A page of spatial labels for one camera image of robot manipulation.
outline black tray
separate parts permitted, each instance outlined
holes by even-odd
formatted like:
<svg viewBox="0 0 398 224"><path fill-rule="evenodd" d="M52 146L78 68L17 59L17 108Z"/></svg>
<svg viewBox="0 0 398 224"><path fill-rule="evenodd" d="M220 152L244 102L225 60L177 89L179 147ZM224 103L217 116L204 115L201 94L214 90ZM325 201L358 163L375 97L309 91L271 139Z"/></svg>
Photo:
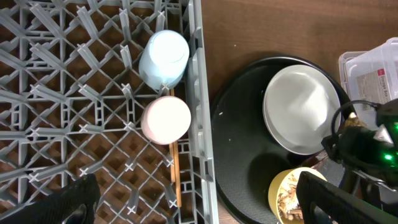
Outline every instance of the black tray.
<svg viewBox="0 0 398 224"><path fill-rule="evenodd" d="M218 93L211 107L213 152L219 201L243 223L277 223L268 201L268 188L281 171L297 167L308 156L292 154L269 134L262 116L262 100L271 78L291 65L309 65L333 84L340 103L349 101L340 85L320 67L296 57L258 60L236 75ZM338 185L343 168L327 162L321 173Z"/></svg>

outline pair of chopsticks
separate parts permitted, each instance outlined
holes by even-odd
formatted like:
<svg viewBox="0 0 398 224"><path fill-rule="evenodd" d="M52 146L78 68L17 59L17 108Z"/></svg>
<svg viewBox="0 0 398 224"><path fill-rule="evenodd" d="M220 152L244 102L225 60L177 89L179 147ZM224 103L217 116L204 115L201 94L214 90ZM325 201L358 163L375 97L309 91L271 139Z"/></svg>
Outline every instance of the pair of chopsticks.
<svg viewBox="0 0 398 224"><path fill-rule="evenodd" d="M170 96L174 96L174 89L170 90ZM177 195L177 207L181 207L181 181L180 181L180 160L178 158L177 141L169 144L170 155L174 159L174 166L171 166L172 182L175 182L175 194Z"/></svg>

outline table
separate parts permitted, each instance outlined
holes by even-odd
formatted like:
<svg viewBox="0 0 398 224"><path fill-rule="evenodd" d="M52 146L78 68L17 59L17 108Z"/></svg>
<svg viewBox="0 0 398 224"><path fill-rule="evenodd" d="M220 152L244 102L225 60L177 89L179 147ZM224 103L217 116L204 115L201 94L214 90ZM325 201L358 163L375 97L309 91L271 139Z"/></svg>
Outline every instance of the table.
<svg viewBox="0 0 398 224"><path fill-rule="evenodd" d="M398 37L395 0L202 0L210 102L255 59L289 54L340 80L338 57ZM233 218L219 204L220 223Z"/></svg>

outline gray dish rack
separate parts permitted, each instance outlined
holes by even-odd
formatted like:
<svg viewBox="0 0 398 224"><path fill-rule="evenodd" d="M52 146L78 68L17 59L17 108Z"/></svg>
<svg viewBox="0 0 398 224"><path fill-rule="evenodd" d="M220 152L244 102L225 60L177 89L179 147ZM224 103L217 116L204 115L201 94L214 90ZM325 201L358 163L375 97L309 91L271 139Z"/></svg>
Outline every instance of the gray dish rack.
<svg viewBox="0 0 398 224"><path fill-rule="evenodd" d="M218 223L200 0L0 3L0 220L94 173L96 223ZM165 94L138 77L158 30L190 46L179 85L192 112L178 140L182 208L168 147L140 128Z"/></svg>

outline green led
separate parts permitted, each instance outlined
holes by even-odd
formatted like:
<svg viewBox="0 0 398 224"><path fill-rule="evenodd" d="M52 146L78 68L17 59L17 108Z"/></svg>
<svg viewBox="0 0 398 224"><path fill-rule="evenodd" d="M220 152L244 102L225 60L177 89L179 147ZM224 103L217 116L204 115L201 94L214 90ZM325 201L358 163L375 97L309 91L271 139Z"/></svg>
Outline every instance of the green led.
<svg viewBox="0 0 398 224"><path fill-rule="evenodd" d="M391 160L392 159L392 155L388 155L388 154L384 155L384 158L387 159L387 160Z"/></svg>

